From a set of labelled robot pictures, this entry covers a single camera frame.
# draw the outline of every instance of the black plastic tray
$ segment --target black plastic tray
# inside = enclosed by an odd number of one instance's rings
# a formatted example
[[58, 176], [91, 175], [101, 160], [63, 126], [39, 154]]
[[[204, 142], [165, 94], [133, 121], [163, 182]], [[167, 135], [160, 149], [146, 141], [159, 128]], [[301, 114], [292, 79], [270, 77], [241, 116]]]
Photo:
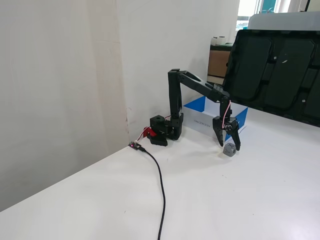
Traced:
[[224, 89], [234, 103], [320, 127], [320, 31], [240, 30]]

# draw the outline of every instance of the blue and white box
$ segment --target blue and white box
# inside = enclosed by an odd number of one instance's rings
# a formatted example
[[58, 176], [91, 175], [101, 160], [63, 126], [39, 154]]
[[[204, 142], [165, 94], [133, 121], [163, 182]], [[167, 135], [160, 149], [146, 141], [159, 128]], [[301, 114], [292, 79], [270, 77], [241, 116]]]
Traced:
[[[245, 128], [248, 107], [236, 103], [231, 103], [232, 115], [239, 123], [240, 131]], [[220, 104], [202, 96], [194, 101], [191, 101], [183, 106], [182, 112], [183, 125], [196, 130], [202, 134], [217, 138], [213, 126], [212, 119], [220, 115]], [[223, 131], [224, 141], [227, 141], [231, 136]]]

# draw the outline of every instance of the pink wire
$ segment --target pink wire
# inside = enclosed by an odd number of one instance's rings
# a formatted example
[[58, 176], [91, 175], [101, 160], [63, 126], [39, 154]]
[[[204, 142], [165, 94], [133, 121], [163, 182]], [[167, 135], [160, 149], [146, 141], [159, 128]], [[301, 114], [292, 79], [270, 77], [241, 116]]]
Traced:
[[224, 115], [223, 115], [223, 120], [222, 120], [222, 129], [224, 129], [224, 128], [225, 128], [225, 117], [226, 117], [227, 112], [228, 112], [228, 110], [229, 110], [229, 108], [230, 108], [230, 105], [231, 105], [231, 100], [229, 101], [229, 105], [228, 105], [228, 107], [226, 108], [225, 113], [224, 113]]

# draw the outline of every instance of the white cup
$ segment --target white cup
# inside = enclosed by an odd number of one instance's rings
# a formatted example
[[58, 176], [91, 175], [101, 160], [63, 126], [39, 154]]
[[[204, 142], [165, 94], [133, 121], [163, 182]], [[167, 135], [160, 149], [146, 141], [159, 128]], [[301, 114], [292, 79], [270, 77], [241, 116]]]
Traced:
[[217, 44], [217, 39], [218, 37], [214, 36], [213, 38], [211, 38], [211, 45], [215, 46]]
[[225, 36], [220, 36], [216, 40], [216, 45], [225, 45], [226, 42], [227, 42], [226, 37]]

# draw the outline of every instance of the black cable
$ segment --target black cable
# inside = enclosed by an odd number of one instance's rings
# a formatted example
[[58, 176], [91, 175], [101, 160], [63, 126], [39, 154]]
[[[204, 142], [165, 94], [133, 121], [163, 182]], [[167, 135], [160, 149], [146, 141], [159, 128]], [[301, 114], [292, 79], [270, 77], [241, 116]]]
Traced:
[[157, 238], [157, 240], [160, 240], [162, 225], [164, 224], [165, 211], [166, 211], [166, 195], [165, 195], [164, 184], [162, 182], [162, 174], [161, 174], [160, 166], [159, 166], [157, 160], [155, 159], [155, 157], [152, 156], [152, 154], [149, 153], [145, 148], [143, 148], [139, 143], [132, 141], [129, 143], [129, 147], [133, 148], [134, 150], [140, 150], [141, 152], [148, 154], [154, 160], [156, 166], [158, 167], [159, 176], [160, 176], [161, 191], [162, 191], [162, 196], [163, 196], [163, 209], [162, 209], [161, 222], [160, 222], [159, 233], [158, 233], [158, 238]]
[[162, 174], [161, 174], [160, 166], [159, 166], [157, 160], [154, 158], [154, 156], [152, 156], [147, 150], [145, 150], [145, 153], [148, 154], [154, 160], [156, 166], [158, 167], [159, 175], [160, 175], [160, 184], [161, 184], [161, 190], [162, 190], [162, 196], [163, 196], [163, 210], [162, 210], [160, 228], [159, 228], [158, 239], [157, 239], [157, 240], [160, 240], [162, 225], [164, 224], [165, 211], [166, 211], [166, 195], [165, 195], [165, 190], [164, 190], [164, 184], [162, 182]]

